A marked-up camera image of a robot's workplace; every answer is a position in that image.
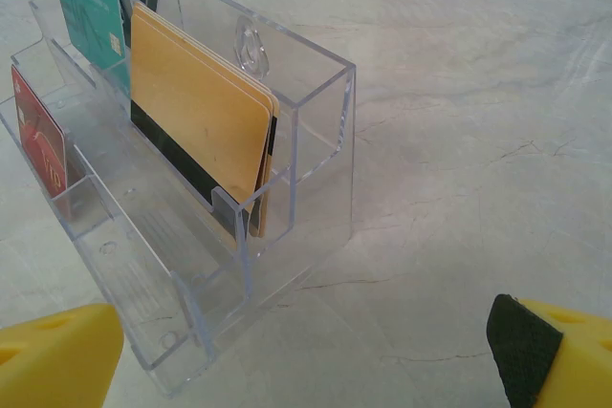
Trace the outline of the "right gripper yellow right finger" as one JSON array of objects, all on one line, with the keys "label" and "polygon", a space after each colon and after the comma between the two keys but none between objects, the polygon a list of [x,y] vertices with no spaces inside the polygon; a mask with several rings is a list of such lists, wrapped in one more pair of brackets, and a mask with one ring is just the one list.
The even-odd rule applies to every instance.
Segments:
[{"label": "right gripper yellow right finger", "polygon": [[486,337],[511,408],[612,408],[612,319],[499,294]]}]

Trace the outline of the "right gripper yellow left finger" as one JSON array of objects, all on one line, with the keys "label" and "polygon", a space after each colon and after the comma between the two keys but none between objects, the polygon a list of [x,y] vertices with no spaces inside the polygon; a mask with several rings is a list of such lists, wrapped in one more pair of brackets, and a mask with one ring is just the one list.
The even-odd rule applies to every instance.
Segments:
[{"label": "right gripper yellow left finger", "polygon": [[0,328],[0,408],[102,408],[122,349],[105,303]]}]

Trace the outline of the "red VIP card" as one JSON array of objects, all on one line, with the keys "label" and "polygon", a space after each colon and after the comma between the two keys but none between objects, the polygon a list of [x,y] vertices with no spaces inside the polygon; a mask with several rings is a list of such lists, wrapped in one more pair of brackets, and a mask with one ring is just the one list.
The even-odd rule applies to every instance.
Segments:
[{"label": "red VIP card", "polygon": [[58,211],[69,221],[65,133],[15,64],[11,78],[21,145]]}]

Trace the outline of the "teal card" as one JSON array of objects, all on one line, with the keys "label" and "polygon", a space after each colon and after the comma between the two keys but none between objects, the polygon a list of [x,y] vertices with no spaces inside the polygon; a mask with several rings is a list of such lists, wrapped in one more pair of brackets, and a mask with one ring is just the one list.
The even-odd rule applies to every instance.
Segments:
[{"label": "teal card", "polygon": [[105,70],[125,58],[120,0],[59,0],[72,44]]}]

